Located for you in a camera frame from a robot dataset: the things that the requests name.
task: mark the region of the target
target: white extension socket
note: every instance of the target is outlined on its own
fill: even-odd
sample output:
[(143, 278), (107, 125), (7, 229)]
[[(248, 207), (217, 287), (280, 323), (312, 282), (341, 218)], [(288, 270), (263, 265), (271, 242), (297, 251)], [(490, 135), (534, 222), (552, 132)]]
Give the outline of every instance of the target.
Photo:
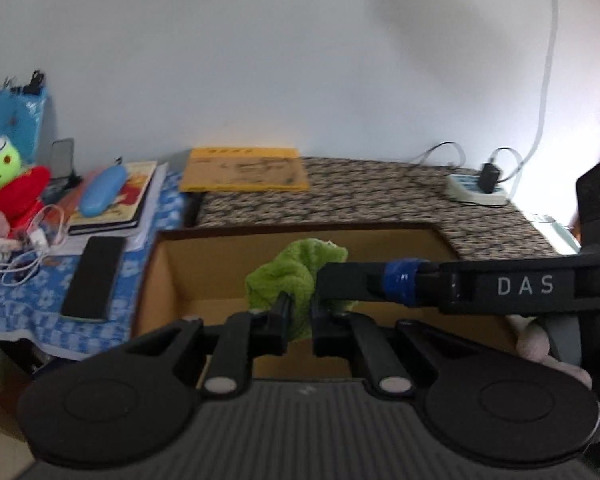
[(478, 187), (477, 175), (447, 175), (446, 194), (458, 202), (481, 205), (505, 205), (509, 198), (507, 191), (500, 185), (496, 185), (493, 193), (485, 193)]

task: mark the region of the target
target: black smartphone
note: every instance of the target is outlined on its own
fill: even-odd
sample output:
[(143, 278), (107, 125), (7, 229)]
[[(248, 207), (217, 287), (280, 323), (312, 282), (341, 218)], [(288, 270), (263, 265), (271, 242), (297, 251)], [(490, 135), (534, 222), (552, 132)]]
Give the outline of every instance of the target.
[(107, 319), (125, 243), (126, 238), (117, 236), (89, 238), (69, 284), (60, 316), (78, 321)]

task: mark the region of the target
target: green towel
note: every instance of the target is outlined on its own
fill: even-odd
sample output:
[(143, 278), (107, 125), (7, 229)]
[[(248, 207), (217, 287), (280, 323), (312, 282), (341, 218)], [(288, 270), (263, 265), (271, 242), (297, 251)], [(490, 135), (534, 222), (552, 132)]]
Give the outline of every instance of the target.
[[(289, 340), (311, 337), (309, 300), (315, 291), (318, 270), (327, 263), (342, 263), (347, 250), (332, 242), (306, 238), (290, 243), (273, 261), (248, 274), (245, 281), (249, 308), (269, 310), (280, 292), (294, 297), (295, 308)], [(334, 312), (350, 310), (354, 301), (332, 301), (324, 304)]]

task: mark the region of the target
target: open box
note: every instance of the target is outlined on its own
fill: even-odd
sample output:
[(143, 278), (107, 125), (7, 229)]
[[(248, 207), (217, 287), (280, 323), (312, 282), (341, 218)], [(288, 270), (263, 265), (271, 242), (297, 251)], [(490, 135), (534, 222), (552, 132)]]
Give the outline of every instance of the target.
[[(186, 316), (205, 325), (222, 324), (248, 308), (244, 279), (272, 260), (294, 240), (329, 240), (349, 250), (349, 261), (384, 262), (419, 257), (457, 260), (453, 247), (428, 224), (323, 224), (187, 229), (158, 234), (149, 262), (132, 335), (137, 336)], [(433, 326), (513, 352), (514, 337), (503, 317), (444, 316), (433, 308), (407, 309), (393, 303), (359, 303), (354, 309), (384, 326), (417, 319)], [(349, 377), (339, 358), (312, 355), (311, 340), (291, 342), (285, 356), (254, 361), (254, 377), (306, 379)]]

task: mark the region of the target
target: blue tape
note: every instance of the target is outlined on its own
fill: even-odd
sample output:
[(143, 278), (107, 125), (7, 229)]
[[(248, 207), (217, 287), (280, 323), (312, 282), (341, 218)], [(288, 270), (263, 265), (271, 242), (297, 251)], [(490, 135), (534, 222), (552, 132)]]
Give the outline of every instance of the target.
[(382, 275), (382, 289), (389, 301), (415, 306), (416, 272), (424, 261), (419, 258), (406, 258), (386, 264)]

